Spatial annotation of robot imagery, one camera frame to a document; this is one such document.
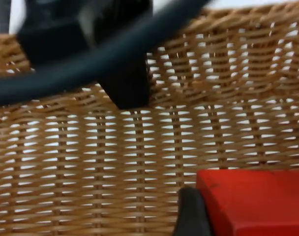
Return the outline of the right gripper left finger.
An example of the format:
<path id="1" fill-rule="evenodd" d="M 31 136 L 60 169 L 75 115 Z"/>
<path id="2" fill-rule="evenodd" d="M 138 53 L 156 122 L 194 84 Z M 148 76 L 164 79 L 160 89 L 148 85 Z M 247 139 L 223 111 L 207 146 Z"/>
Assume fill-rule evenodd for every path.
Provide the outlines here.
<path id="1" fill-rule="evenodd" d="M 144 53 L 115 66 L 98 78 L 112 102 L 121 110 L 141 108 L 149 104 L 150 83 Z"/>

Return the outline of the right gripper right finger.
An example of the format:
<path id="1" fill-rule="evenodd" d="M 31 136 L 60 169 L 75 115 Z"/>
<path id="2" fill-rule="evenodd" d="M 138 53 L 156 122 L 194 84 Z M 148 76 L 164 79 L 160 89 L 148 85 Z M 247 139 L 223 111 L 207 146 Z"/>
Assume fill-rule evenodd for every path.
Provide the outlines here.
<path id="1" fill-rule="evenodd" d="M 204 199 L 198 189 L 183 187 L 178 192 L 178 216 L 174 236 L 211 236 Z"/>

